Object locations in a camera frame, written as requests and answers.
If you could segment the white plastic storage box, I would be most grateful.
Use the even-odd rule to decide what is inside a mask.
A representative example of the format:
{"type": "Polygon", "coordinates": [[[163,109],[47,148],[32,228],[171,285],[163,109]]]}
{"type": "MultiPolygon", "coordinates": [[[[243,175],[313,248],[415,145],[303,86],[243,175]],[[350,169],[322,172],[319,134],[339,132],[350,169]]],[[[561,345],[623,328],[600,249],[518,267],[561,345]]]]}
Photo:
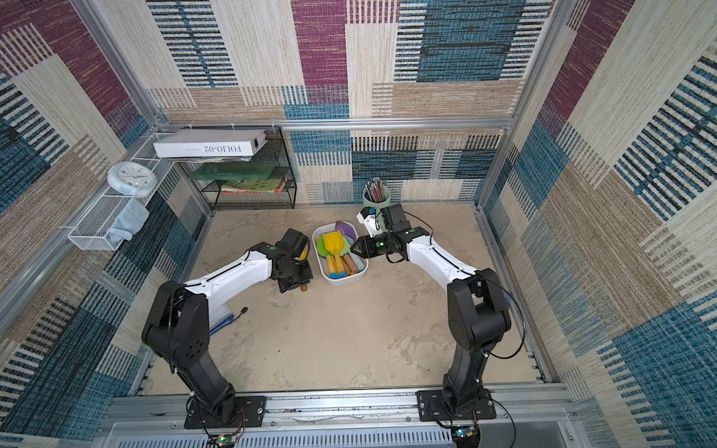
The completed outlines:
{"type": "Polygon", "coordinates": [[[367,259],[362,259],[358,256],[355,256],[354,254],[348,252],[347,255],[351,257],[352,261],[356,264],[356,266],[360,269],[357,274],[348,274],[347,276],[341,277],[341,278],[333,278],[330,276],[330,270],[328,269],[327,265],[327,258],[321,255],[321,252],[319,250],[319,240],[321,239],[321,236],[324,233],[330,233],[331,231],[335,231],[335,224],[326,224],[323,226],[319,226],[315,231],[312,233],[311,237],[311,243],[313,246],[314,253],[317,257],[317,264],[319,265],[319,272],[320,276],[331,286],[333,287],[344,287],[348,286],[353,283],[357,283],[358,281],[362,280],[364,276],[366,276],[369,268],[369,261],[367,259]]]}

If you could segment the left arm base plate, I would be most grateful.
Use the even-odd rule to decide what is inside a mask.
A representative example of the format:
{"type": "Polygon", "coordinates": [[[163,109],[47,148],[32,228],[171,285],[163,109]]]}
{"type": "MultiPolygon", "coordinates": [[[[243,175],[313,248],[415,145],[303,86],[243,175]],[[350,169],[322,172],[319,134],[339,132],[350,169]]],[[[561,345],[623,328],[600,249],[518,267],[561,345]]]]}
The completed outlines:
{"type": "Polygon", "coordinates": [[[267,402],[266,396],[235,396],[212,408],[195,396],[187,400],[184,429],[239,429],[261,427],[267,402]]]}

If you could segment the green trowel yellow handle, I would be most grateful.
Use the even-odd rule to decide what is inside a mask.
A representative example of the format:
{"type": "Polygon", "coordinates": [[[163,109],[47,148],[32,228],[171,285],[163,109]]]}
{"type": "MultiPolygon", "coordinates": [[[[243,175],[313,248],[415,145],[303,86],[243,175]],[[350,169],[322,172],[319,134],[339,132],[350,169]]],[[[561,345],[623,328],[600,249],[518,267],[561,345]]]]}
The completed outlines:
{"type": "Polygon", "coordinates": [[[324,240],[323,240],[322,236],[317,237],[316,248],[317,248],[317,253],[319,254],[320,257],[323,257],[323,258],[328,257],[328,251],[325,248],[325,244],[324,244],[324,240]]]}

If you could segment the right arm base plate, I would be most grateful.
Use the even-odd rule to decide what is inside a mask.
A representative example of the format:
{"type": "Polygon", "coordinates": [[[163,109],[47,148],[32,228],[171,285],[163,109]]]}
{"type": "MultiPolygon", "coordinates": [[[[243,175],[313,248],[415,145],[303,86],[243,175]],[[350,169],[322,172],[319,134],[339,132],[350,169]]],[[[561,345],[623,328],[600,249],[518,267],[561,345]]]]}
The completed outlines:
{"type": "Polygon", "coordinates": [[[416,392],[419,419],[422,422],[495,419],[495,401],[488,389],[454,397],[449,390],[423,389],[416,392]]]}

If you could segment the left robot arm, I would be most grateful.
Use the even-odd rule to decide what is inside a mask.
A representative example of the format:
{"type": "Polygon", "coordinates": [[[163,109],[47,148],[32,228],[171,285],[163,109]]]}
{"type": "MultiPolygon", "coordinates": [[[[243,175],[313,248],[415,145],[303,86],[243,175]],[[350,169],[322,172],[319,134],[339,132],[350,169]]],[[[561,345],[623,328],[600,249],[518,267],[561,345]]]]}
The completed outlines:
{"type": "Polygon", "coordinates": [[[308,248],[308,237],[289,229],[278,242],[255,244],[211,274],[159,287],[141,339],[190,390],[185,429],[261,425],[265,398],[236,397],[209,354],[210,332],[233,317],[228,300],[256,284],[270,279],[281,293],[306,290],[313,279],[308,248]]]}

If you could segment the pale green trowel wooden handle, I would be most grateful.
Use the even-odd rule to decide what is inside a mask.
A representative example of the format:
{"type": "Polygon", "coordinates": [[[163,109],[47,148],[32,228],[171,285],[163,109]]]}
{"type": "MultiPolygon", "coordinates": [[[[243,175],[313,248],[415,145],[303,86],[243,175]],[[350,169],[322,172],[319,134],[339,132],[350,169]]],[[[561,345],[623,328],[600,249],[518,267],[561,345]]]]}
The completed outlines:
{"type": "Polygon", "coordinates": [[[343,236],[343,248],[340,251],[341,259],[345,265],[345,270],[347,271],[347,274],[349,276],[352,276],[353,274],[358,274],[360,270],[358,269],[358,266],[356,265],[355,261],[351,258],[349,255],[350,250],[350,244],[347,240],[347,237],[343,236]]]}

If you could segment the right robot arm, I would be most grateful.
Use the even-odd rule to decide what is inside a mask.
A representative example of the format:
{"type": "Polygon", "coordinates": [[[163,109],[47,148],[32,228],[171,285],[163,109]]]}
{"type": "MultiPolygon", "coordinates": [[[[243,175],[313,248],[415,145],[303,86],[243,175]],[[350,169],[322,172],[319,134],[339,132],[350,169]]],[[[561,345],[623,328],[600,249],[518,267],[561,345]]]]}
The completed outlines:
{"type": "Polygon", "coordinates": [[[455,354],[441,395],[419,405],[438,420],[495,418],[495,401],[484,386],[483,373],[492,350],[512,327],[510,306],[497,274],[450,255],[434,242],[432,233],[412,226],[398,203],[381,210],[363,207],[357,220],[368,233],[351,246],[353,254],[364,259],[399,254],[446,291],[455,354]]]}

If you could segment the purple trowel pink handle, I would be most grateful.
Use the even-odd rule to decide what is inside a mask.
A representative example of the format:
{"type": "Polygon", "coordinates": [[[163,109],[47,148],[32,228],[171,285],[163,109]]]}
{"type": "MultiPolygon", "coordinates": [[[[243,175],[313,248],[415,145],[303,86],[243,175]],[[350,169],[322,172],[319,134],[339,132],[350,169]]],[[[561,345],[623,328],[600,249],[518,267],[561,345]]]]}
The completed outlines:
{"type": "Polygon", "coordinates": [[[338,220],[335,222],[334,228],[336,231],[341,231],[347,239],[351,239],[352,241],[356,241],[357,239],[357,232],[355,228],[349,224],[348,222],[338,220]]]}

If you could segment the yellow scoop brown wooden handle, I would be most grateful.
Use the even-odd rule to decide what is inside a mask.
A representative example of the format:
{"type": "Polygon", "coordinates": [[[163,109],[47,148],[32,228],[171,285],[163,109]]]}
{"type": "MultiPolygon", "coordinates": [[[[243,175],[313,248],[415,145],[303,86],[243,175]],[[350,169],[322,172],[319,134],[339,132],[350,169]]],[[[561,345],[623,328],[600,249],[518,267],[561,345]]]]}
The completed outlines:
{"type": "Polygon", "coordinates": [[[299,257],[299,278],[300,278],[300,291],[308,291],[308,284],[313,278],[311,268],[309,265],[308,257],[309,246],[306,246],[299,257]]]}

